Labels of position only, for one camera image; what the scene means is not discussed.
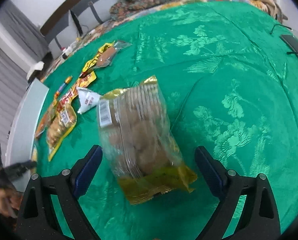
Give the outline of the person left hand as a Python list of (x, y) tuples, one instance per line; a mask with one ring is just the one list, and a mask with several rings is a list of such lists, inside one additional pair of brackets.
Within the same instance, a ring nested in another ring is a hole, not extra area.
[(0, 188), (0, 213), (5, 217), (16, 218), (20, 210), (23, 194), (15, 189)]

